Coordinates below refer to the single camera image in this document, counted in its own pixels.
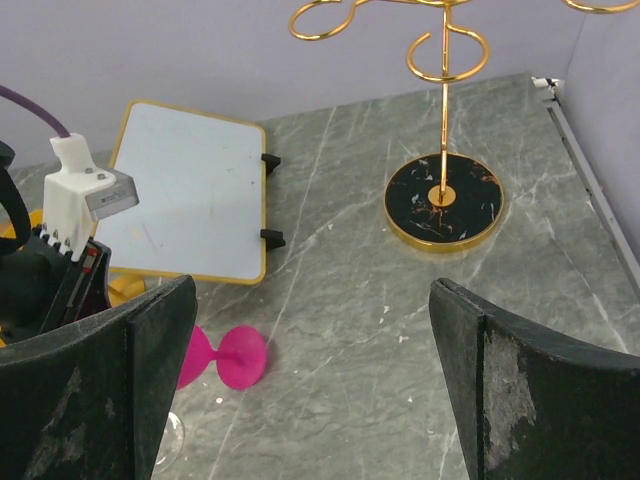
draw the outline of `gold frame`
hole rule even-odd
[[[207,113],[207,112],[203,112],[203,111],[195,110],[191,108],[177,107],[175,105],[170,105],[167,103],[156,102],[156,101],[146,100],[146,99],[136,99],[136,100],[132,100],[127,105],[124,119],[120,126],[120,131],[118,133],[118,137],[113,149],[113,153],[111,154],[111,160],[109,162],[109,166],[111,168],[116,167],[116,160],[118,158],[118,153],[120,152],[120,146],[122,144],[122,139],[124,137],[124,132],[127,127],[127,123],[129,121],[129,116],[131,115],[131,110],[136,104],[140,104],[140,103],[145,105],[154,105],[156,107],[168,108],[168,109],[176,110],[179,112],[192,113],[194,115],[201,115],[208,118],[214,118],[216,120],[224,120],[226,122],[232,122],[240,125],[246,125],[249,127],[257,128],[262,135],[262,153],[266,153],[267,151],[267,134],[264,128],[262,128],[260,125],[257,125],[255,123],[236,120],[233,118],[224,117],[222,115]],[[96,222],[93,228],[94,236],[98,229],[98,224],[99,222]],[[267,166],[264,162],[262,164],[262,228],[267,228]],[[242,280],[242,279],[231,278],[231,277],[212,277],[209,275],[194,275],[188,272],[175,273],[175,272],[163,272],[158,270],[142,270],[142,269],[138,270],[138,269],[129,269],[129,268],[120,268],[120,267],[110,267],[109,272],[119,273],[119,274],[133,274],[133,275],[140,275],[140,276],[146,276],[146,277],[161,277],[161,278],[176,278],[181,275],[190,275],[195,280],[202,281],[202,282],[228,283],[232,285],[253,286],[262,282],[262,280],[264,280],[264,277],[267,274],[267,244],[266,244],[266,240],[262,241],[262,265],[261,265],[260,275],[255,279],[251,279],[251,280]]]

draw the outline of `white connector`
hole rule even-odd
[[[49,245],[60,243],[60,253],[71,251],[77,262],[95,225],[86,198],[113,186],[116,176],[96,167],[82,135],[52,138],[51,146],[62,168],[44,179],[41,236],[49,235]]]

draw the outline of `pink silicone holder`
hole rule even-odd
[[[241,325],[226,333],[216,351],[211,347],[204,331],[196,325],[182,364],[177,389],[180,390],[196,380],[212,361],[216,362],[220,380],[227,387],[245,390],[255,385],[264,373],[267,345],[262,334],[255,328]]]

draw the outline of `gray wall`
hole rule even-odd
[[[435,38],[419,59],[438,69],[439,10],[375,2],[339,37],[310,44],[287,32],[306,1],[3,0],[0,81],[86,135],[93,151],[113,146],[136,97],[262,120],[429,86],[409,73],[404,54],[430,29]],[[313,23],[335,24],[350,1],[317,9]],[[560,0],[474,0],[454,19],[491,43],[476,78],[527,70],[564,78],[584,15]],[[454,37],[453,68],[475,64],[479,48]],[[1,100],[0,126],[18,151],[14,166],[53,158],[52,132]]]
[[[636,258],[640,258],[640,8],[588,16],[562,105]]]

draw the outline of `whiteboard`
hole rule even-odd
[[[253,124],[148,101],[125,114],[111,166],[140,203],[98,222],[111,272],[253,285],[266,273],[266,144]]]

